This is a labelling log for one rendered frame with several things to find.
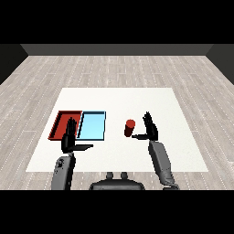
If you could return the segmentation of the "dark grey robot body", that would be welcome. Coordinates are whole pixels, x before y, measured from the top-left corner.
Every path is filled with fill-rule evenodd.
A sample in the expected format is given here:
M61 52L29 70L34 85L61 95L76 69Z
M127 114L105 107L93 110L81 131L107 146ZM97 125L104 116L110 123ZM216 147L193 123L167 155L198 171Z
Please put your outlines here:
M120 179L114 179L113 172L108 172L104 180L92 183L90 190L144 190L144 185L130 180L126 172L121 172Z

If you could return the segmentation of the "light blue shallow open box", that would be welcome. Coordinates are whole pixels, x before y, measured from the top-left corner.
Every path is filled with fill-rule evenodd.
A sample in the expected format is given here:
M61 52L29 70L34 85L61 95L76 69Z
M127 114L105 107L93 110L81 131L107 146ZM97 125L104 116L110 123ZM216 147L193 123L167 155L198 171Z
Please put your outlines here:
M105 111L84 111L81 115L77 140L103 141L105 134Z

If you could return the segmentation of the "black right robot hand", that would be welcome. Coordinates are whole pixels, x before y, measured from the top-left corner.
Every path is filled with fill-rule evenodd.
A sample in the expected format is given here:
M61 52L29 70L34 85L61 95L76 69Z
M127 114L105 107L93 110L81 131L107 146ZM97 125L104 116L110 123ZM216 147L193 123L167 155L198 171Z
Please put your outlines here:
M138 140L150 140L150 141L157 141L158 140L158 130L156 125L153 122L152 116L150 112L146 112L144 117L144 126L146 128L145 134L135 134L133 138Z

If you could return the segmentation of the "red shallow open box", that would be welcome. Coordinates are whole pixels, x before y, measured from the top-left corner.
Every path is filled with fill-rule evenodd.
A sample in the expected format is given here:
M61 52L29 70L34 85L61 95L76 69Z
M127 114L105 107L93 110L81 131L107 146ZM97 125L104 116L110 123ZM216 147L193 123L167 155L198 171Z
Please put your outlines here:
M82 111L59 111L53 123L48 139L50 141L61 141L63 134L66 132L68 120L74 119L79 127L80 116Z

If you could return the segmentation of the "red can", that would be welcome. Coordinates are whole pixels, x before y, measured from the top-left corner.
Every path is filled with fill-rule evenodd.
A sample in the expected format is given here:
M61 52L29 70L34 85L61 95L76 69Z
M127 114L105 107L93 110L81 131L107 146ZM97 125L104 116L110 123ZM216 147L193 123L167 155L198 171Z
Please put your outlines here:
M126 121L124 135L130 137L133 134L133 129L135 127L135 121L130 119Z

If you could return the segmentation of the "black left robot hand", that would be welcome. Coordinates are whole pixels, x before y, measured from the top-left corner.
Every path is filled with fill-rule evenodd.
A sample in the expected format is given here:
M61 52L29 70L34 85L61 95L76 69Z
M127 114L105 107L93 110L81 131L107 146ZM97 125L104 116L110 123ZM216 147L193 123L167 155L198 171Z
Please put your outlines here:
M74 151L86 151L92 147L92 144L75 144L76 125L77 122L70 117L68 119L66 132L63 134L61 140L61 151L64 154L72 153Z

